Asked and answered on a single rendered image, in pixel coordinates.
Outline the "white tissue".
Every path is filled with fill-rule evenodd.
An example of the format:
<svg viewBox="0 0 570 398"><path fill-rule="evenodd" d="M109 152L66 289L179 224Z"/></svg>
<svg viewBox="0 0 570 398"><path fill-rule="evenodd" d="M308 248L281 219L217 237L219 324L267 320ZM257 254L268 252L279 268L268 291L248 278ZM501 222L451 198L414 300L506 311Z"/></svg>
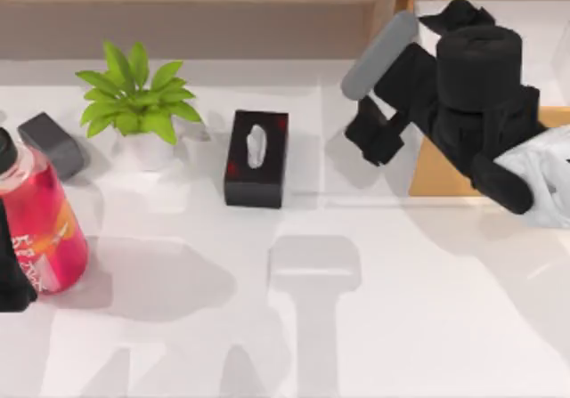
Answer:
<svg viewBox="0 0 570 398"><path fill-rule="evenodd" d="M267 134L260 125L253 125L246 139L248 149L248 165L258 169L264 164L267 150Z"/></svg>

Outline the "black tissue box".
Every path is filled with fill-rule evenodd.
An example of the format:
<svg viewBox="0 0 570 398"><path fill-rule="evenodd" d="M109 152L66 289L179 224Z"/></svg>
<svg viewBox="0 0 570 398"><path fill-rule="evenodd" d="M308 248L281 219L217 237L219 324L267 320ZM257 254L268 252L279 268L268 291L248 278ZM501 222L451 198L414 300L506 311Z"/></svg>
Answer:
<svg viewBox="0 0 570 398"><path fill-rule="evenodd" d="M263 161L253 167L249 153L256 129ZM224 200L228 206L279 208L282 205L289 142L289 115L282 112L236 110L226 168Z"/></svg>

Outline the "brown wooden shelf unit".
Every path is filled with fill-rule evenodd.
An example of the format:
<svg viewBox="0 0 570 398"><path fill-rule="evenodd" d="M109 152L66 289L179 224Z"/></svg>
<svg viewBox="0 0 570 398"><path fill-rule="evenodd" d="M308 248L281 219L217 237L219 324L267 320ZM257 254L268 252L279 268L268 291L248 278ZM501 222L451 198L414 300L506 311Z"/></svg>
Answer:
<svg viewBox="0 0 570 398"><path fill-rule="evenodd" d="M0 59L350 59L396 0L0 0Z"/></svg>

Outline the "green plant in white pot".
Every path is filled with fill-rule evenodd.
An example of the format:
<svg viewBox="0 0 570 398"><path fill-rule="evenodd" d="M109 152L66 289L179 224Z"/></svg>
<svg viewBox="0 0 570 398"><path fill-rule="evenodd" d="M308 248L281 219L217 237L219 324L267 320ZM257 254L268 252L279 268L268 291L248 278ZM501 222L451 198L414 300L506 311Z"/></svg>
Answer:
<svg viewBox="0 0 570 398"><path fill-rule="evenodd" d="M158 171L174 158L179 143L175 120L199 124L202 116L191 104L196 95L179 77L182 60L168 61L151 72L146 47L136 42L124 53L103 42L107 69L80 70L76 76L91 86L80 125L93 138L113 128L119 147L141 171Z"/></svg>

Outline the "dark grey block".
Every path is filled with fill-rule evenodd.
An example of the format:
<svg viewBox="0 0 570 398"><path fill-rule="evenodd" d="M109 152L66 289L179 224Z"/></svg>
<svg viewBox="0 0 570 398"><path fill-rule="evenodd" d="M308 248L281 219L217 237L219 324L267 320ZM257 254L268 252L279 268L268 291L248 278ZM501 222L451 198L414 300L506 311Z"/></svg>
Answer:
<svg viewBox="0 0 570 398"><path fill-rule="evenodd" d="M27 145L47 156L62 181L70 179L86 166L86 157L75 138L47 113L36 114L19 125L17 131Z"/></svg>

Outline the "pink bottle with black cap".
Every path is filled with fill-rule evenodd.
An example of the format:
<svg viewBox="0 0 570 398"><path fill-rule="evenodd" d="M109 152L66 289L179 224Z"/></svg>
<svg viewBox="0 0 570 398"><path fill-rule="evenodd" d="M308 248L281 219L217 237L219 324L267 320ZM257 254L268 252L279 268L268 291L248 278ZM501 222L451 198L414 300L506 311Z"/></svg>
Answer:
<svg viewBox="0 0 570 398"><path fill-rule="evenodd" d="M73 286L89 248L61 182L41 151L0 126L0 199L20 267L41 294Z"/></svg>

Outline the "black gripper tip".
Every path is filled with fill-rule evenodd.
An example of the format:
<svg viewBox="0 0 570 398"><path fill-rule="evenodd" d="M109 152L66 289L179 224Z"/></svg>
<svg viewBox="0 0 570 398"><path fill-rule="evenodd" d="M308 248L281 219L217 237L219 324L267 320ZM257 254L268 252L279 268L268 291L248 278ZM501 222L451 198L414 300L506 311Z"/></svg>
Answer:
<svg viewBox="0 0 570 398"><path fill-rule="evenodd" d="M37 292L15 255L9 224L0 199L0 313L20 313L37 300Z"/></svg>

